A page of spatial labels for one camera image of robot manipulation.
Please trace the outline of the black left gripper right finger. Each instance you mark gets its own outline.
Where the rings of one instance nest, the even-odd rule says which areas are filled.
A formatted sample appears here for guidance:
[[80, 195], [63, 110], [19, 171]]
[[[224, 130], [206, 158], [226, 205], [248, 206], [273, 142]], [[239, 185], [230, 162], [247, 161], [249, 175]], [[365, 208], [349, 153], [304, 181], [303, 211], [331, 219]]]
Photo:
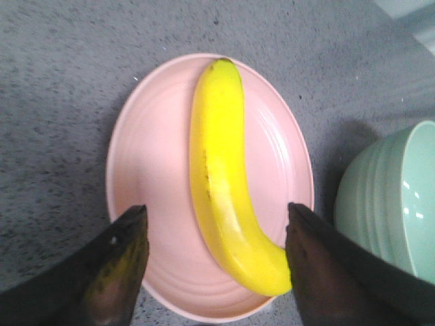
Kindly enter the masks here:
[[303, 204], [285, 252], [304, 325], [433, 325], [434, 285], [376, 257]]

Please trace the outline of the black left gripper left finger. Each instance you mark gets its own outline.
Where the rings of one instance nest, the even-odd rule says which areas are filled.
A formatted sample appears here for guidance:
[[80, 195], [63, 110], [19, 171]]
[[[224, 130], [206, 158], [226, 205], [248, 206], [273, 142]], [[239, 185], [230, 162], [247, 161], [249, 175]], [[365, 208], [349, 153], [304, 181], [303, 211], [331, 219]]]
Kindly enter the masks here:
[[2, 325], [130, 325], [149, 256], [147, 209], [132, 206], [52, 268], [1, 293]]

